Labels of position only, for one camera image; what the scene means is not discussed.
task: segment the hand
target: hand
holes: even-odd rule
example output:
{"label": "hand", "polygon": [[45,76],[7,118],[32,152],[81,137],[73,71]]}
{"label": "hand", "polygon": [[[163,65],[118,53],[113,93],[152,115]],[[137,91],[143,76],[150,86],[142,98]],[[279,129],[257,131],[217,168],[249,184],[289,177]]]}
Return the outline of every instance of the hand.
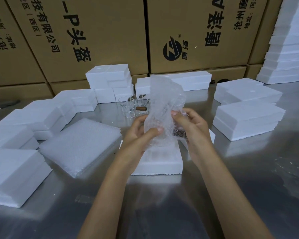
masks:
{"label": "hand", "polygon": [[192,161],[198,166],[201,158],[201,151],[214,151],[213,143],[210,138],[207,122],[193,109],[183,109],[188,118],[179,112],[172,111],[173,119],[180,124],[186,131],[188,152]]}
{"label": "hand", "polygon": [[151,128],[144,133],[146,118],[147,115],[135,119],[112,164],[115,168],[123,169],[127,176],[135,171],[149,141],[163,133],[163,128]]}

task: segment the bubble wrap pouch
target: bubble wrap pouch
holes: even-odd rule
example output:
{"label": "bubble wrap pouch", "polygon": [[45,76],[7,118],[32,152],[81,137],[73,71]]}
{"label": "bubble wrap pouch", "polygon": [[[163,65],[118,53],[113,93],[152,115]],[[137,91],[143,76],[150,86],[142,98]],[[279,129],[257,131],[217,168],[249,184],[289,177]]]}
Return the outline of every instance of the bubble wrap pouch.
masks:
{"label": "bubble wrap pouch", "polygon": [[175,136],[177,129],[171,111],[182,112],[186,95],[181,85],[176,84],[169,78],[155,77],[150,78],[151,108],[148,117],[144,122],[144,131],[152,127],[163,127],[162,135],[154,138],[150,144],[152,146],[166,146],[172,140],[179,139]]}
{"label": "bubble wrap pouch", "polygon": [[119,128],[83,118],[40,144],[39,152],[75,178],[120,137]]}

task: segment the metal table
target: metal table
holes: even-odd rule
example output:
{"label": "metal table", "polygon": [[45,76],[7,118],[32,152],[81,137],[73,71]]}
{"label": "metal table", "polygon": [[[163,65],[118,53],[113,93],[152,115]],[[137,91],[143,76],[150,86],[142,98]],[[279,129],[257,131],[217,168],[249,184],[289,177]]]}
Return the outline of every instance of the metal table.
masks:
{"label": "metal table", "polygon": [[[299,238],[299,82],[269,85],[283,92],[277,106],[286,110],[273,132],[235,142],[212,126],[219,105],[215,87],[186,92],[186,106],[207,120],[217,151],[273,235]],[[1,109],[0,119],[28,103]],[[69,125],[83,117],[120,127],[123,135],[132,123],[116,103],[78,113]],[[51,164],[54,170],[21,209],[0,206],[0,239],[76,238],[118,147],[77,179]],[[180,149],[182,175],[129,179],[118,238],[224,238],[203,179],[182,144]]]}

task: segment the person's left hand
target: person's left hand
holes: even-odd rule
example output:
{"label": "person's left hand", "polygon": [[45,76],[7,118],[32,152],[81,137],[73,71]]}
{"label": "person's left hand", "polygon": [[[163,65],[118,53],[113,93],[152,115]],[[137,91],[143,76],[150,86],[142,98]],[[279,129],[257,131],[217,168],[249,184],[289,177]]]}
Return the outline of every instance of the person's left hand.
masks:
{"label": "person's left hand", "polygon": [[149,141],[163,132],[163,128],[151,128],[144,133],[146,118],[147,115],[135,119],[112,164],[115,168],[123,169],[127,176],[130,176],[136,169]]}

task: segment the stainless steel tabletop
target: stainless steel tabletop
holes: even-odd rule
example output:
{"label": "stainless steel tabletop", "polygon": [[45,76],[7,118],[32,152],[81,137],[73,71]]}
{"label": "stainless steel tabletop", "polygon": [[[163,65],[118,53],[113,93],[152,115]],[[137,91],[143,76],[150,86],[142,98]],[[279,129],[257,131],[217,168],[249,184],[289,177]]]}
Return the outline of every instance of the stainless steel tabletop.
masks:
{"label": "stainless steel tabletop", "polygon": [[[273,132],[230,142],[212,126],[219,103],[209,90],[188,91],[195,109],[216,134],[215,147],[257,213],[276,238],[299,238],[299,82],[269,85],[282,91],[277,106],[286,110]],[[29,101],[0,109],[0,119]],[[77,113],[71,124],[89,118],[121,128],[132,123],[116,103]],[[113,161],[119,142],[81,177],[54,170],[20,209],[0,206],[0,239],[76,238]],[[224,238],[203,179],[180,143],[181,175],[136,176],[126,185],[118,238]]]}

